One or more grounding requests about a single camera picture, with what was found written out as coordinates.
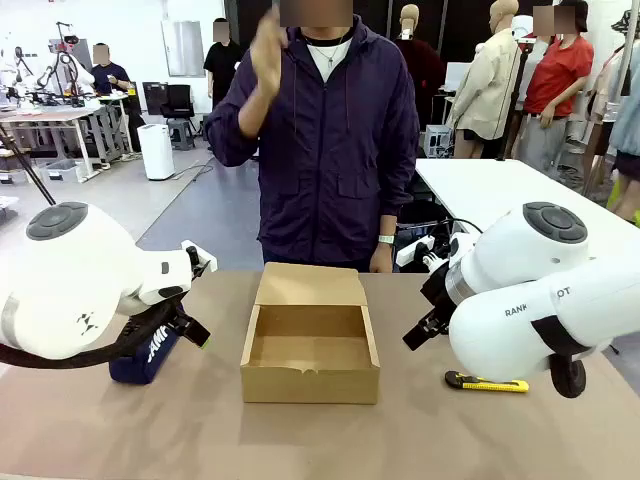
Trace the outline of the person's left hand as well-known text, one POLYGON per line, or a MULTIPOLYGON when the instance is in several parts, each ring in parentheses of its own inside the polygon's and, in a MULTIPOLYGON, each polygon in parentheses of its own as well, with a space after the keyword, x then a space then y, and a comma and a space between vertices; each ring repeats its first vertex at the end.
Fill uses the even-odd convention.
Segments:
POLYGON ((392 273, 394 268, 393 246, 388 243, 379 243, 371 257, 370 273, 392 273))

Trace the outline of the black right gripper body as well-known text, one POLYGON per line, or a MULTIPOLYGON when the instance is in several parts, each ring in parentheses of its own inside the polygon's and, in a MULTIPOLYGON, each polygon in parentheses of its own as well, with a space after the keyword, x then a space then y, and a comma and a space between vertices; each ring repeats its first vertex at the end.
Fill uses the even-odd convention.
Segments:
POLYGON ((453 314, 453 301, 446 289, 446 275, 449 262, 438 267, 424 282, 421 293, 434 307, 434 318, 438 321, 449 321, 453 314))

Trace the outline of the person's right hand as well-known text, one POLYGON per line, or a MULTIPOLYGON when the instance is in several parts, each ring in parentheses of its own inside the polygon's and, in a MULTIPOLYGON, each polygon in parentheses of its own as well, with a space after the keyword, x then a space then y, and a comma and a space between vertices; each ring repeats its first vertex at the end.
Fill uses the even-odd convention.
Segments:
POLYGON ((258 23, 250 46, 250 57, 260 91, 273 100, 281 84, 281 60, 288 46, 286 30, 280 26, 280 11, 274 4, 258 23))

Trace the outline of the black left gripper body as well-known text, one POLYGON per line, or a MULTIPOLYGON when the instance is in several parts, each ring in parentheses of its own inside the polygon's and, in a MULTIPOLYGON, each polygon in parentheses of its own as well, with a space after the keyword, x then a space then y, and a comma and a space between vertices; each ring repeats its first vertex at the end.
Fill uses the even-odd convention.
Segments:
POLYGON ((167 325, 175 333, 185 333, 193 321, 193 318, 189 316, 181 304, 172 305, 171 319, 167 322, 167 325))

